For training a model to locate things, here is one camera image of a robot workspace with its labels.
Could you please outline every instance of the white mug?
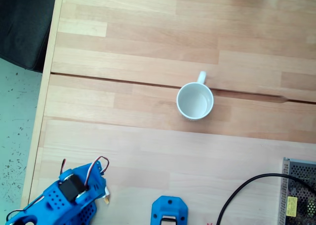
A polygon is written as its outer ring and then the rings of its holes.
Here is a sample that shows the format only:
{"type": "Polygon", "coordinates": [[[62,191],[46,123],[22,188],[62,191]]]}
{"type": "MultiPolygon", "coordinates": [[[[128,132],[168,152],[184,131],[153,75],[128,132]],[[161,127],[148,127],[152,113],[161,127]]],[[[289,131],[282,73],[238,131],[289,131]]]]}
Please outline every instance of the white mug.
{"type": "Polygon", "coordinates": [[[179,112],[190,120],[206,117],[214,105],[211,90],[204,84],[206,72],[201,71],[197,82],[187,83],[178,92],[177,107],[179,112]]]}

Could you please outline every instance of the floor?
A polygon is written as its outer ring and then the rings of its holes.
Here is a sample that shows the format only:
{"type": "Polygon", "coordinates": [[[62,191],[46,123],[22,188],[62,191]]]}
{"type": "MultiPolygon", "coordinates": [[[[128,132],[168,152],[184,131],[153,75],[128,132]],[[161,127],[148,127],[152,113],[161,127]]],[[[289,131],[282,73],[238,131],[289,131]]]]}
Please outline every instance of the floor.
{"type": "Polygon", "coordinates": [[[20,206],[41,73],[0,59],[0,224],[20,206]]]}

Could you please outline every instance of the mug handle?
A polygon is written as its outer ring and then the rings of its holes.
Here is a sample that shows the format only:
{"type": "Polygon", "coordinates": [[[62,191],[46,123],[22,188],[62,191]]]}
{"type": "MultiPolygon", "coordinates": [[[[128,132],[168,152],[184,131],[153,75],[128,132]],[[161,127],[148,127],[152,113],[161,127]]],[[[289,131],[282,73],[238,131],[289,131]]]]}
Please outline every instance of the mug handle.
{"type": "Polygon", "coordinates": [[[197,82],[198,82],[198,83],[201,83],[201,84],[204,84],[204,83],[205,83],[205,79],[206,79],[206,72],[205,72],[205,71],[201,71],[201,72],[199,73],[197,82]]]}

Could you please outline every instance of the white wire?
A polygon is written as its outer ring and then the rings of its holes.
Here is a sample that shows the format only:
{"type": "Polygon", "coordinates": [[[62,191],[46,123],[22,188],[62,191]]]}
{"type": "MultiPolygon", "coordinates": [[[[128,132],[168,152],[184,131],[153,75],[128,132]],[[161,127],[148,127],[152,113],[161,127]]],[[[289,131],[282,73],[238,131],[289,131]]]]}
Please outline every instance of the white wire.
{"type": "Polygon", "coordinates": [[[84,186],[85,186],[85,187],[88,185],[88,180],[89,180],[89,177],[90,177],[90,174],[91,174],[91,171],[92,171],[92,168],[93,168],[94,164],[95,164],[100,158],[104,158],[104,159],[107,160],[107,162],[108,162],[108,165],[107,165],[105,168],[103,168],[100,173],[104,173],[104,172],[106,171],[106,169],[108,168],[109,163],[110,163],[109,160],[108,160],[106,157],[104,157],[104,156],[99,156],[99,157],[97,157],[97,158],[91,163],[91,165],[90,165],[90,167],[89,167],[89,169],[88,169],[87,176],[86,176],[85,182],[84,182],[84,186]]]}

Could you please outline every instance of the blue clamp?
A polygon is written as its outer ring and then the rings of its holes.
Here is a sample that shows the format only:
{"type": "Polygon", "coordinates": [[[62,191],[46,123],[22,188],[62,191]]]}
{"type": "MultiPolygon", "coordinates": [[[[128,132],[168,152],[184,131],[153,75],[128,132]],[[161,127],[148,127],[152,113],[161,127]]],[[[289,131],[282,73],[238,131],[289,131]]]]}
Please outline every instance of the blue clamp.
{"type": "Polygon", "coordinates": [[[61,184],[72,175],[76,175],[80,185],[83,185],[90,164],[69,169],[59,176],[59,180],[50,185],[35,201],[21,212],[9,219],[5,225],[25,225],[32,222],[35,225],[88,225],[96,213],[94,201],[105,196],[106,180],[102,177],[101,163],[97,161],[89,177],[84,192],[75,195],[70,200],[61,190],[61,184]]]}
{"type": "Polygon", "coordinates": [[[153,203],[150,225],[161,225],[162,221],[187,225],[188,207],[181,198],[161,196],[153,203]]]}

